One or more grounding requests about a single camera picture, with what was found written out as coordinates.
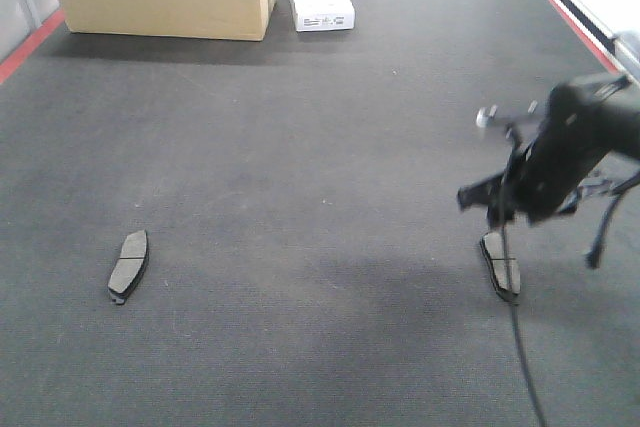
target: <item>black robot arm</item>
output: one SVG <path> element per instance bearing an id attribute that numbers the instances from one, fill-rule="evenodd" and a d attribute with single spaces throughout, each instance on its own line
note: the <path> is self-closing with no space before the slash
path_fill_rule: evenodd
<path id="1" fill-rule="evenodd" d="M 458 203 L 486 207 L 491 227 L 499 225 L 502 188 L 506 221 L 516 212 L 531 223 L 571 213 L 566 200 L 612 151 L 640 161 L 640 89 L 620 75 L 573 79 L 553 89 L 538 135 L 513 153 L 509 171 L 462 187 Z"/>

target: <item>gray carpet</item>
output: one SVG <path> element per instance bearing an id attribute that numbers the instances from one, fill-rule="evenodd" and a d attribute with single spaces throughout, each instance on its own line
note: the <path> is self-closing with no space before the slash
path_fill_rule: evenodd
<path id="1" fill-rule="evenodd" d="M 602 67 L 545 0 L 352 1 L 261 43 L 61 27 L 0 87 L 0 424 L 535 425 L 455 193 L 508 154 L 479 107 Z M 592 272 L 603 208 L 512 232 L 553 426 L 638 425 L 637 195 Z"/>

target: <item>black cable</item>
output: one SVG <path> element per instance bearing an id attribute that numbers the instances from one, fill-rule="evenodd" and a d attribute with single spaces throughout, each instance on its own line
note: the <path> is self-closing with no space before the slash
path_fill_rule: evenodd
<path id="1" fill-rule="evenodd" d="M 502 238 L 502 256 L 505 261 L 505 270 L 507 273 L 507 287 L 510 292 L 510 295 L 507 296 L 507 303 L 509 304 L 509 313 L 511 314 L 511 326 L 513 328 L 513 336 L 516 341 L 516 350 L 518 352 L 518 358 L 520 359 L 520 367 L 522 369 L 522 375 L 524 376 L 524 381 L 525 381 L 525 384 L 527 385 L 527 391 L 529 392 L 529 398 L 531 399 L 531 404 L 533 405 L 533 410 L 536 414 L 540 427 L 547 427 L 548 424 L 547 424 L 544 412 L 542 410 L 542 405 L 540 403 L 538 393 L 533 383 L 533 376 L 531 375 L 529 362 L 527 361 L 527 354 L 524 349 L 524 341 L 522 339 L 522 331 L 520 329 L 520 321 L 518 319 L 518 309 L 515 301 L 515 294 L 513 293 L 513 275 L 511 272 L 511 261 L 509 260 L 510 253 L 509 253 L 509 246 L 508 246 L 508 239 L 507 239 L 507 229 L 505 225 L 506 224 L 505 210 L 506 210 L 507 177 L 511 173 L 511 167 L 513 166 L 513 161 L 515 159 L 516 152 L 520 144 L 519 135 L 514 129 L 515 129 L 514 126 L 507 126 L 507 136 L 515 140 L 514 140 L 513 150 L 511 151 L 511 155 L 509 156 L 509 160 L 507 162 L 507 167 L 504 170 L 504 174 L 500 182 L 500 193 L 498 196 L 498 219 L 500 222 L 500 237 Z"/>
<path id="2" fill-rule="evenodd" d="M 597 269 L 598 267 L 600 267 L 600 258 L 605 248 L 605 238 L 607 235 L 607 230 L 609 229 L 609 225 L 611 225 L 611 221 L 613 220 L 613 214 L 616 212 L 616 209 L 624 200 L 625 195 L 627 195 L 631 189 L 637 187 L 638 185 L 640 185 L 640 171 L 638 171 L 633 177 L 627 179 L 622 184 L 613 189 L 612 194 L 615 196 L 615 198 L 609 204 L 609 207 L 607 207 L 607 210 L 602 217 L 602 221 L 600 222 L 598 234 L 593 240 L 591 250 L 587 254 L 587 265 L 589 266 L 589 268 Z"/>

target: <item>black cord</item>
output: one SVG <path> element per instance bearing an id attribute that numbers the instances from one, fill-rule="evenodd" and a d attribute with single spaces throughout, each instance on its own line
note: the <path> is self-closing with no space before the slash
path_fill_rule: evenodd
<path id="1" fill-rule="evenodd" d="M 502 256 L 505 260 L 505 270 L 507 272 L 507 287 L 510 292 L 510 295 L 507 296 L 507 303 L 509 304 L 509 313 L 511 314 L 511 326 L 513 328 L 513 336 L 516 341 L 516 350 L 518 352 L 518 358 L 520 359 L 522 375 L 524 376 L 524 380 L 527 385 L 527 391 L 529 392 L 529 398 L 531 399 L 531 404 L 533 405 L 533 410 L 536 414 L 536 417 L 538 418 L 540 427 L 547 427 L 548 424 L 542 410 L 542 405 L 540 403 L 538 393 L 533 383 L 533 376 L 531 375 L 529 362 L 527 361 L 527 354 L 524 348 L 524 341 L 522 339 L 522 331 L 520 329 L 520 321 L 518 319 L 518 309 L 515 301 L 515 294 L 513 293 L 513 274 L 511 272 L 511 261 L 509 260 L 510 253 L 507 239 L 507 229 L 505 225 L 506 185 L 507 178 L 511 173 L 511 167 L 513 166 L 513 161 L 515 159 L 517 149 L 520 145 L 520 136 L 515 130 L 515 127 L 512 125 L 507 126 L 507 136 L 515 140 L 513 150 L 511 151 L 511 155 L 509 156 L 509 160 L 507 162 L 507 167 L 504 170 L 502 181 L 500 182 L 500 194 L 498 196 L 498 219 L 500 222 L 500 237 L 502 238 Z"/>
<path id="2" fill-rule="evenodd" d="M 605 238 L 607 235 L 607 230 L 609 229 L 609 225 L 611 224 L 611 220 L 613 219 L 613 214 L 616 212 L 616 209 L 620 205 L 620 203 L 624 200 L 625 195 L 629 193 L 631 189 L 640 185 L 640 171 L 636 172 L 636 174 L 622 182 L 620 185 L 613 189 L 613 195 L 615 198 L 607 207 L 607 210 L 602 217 L 602 221 L 600 222 L 600 227 L 598 228 L 598 234 L 596 238 L 593 240 L 593 244 L 591 246 L 591 250 L 587 254 L 587 265 L 591 269 L 597 269 L 600 267 L 600 258 L 602 257 L 602 252 L 605 248 Z"/>

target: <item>red floor stripe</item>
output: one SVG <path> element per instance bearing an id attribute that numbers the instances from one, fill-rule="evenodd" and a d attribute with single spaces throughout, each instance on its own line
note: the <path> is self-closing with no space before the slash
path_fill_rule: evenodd
<path id="1" fill-rule="evenodd" d="M 56 10 L 38 30 L 31 34 L 4 62 L 0 63 L 0 85 L 20 68 L 34 50 L 64 22 L 64 13 Z"/>
<path id="2" fill-rule="evenodd" d="M 586 33 L 584 27 L 576 22 L 573 16 L 569 13 L 569 10 L 560 3 L 559 0 L 548 0 L 551 5 L 556 9 L 564 21 L 571 27 L 571 30 L 578 36 L 582 43 L 591 51 L 596 59 L 609 71 L 618 72 L 618 68 L 609 58 L 609 54 L 605 53 L 604 47 L 599 43 L 594 42 Z"/>

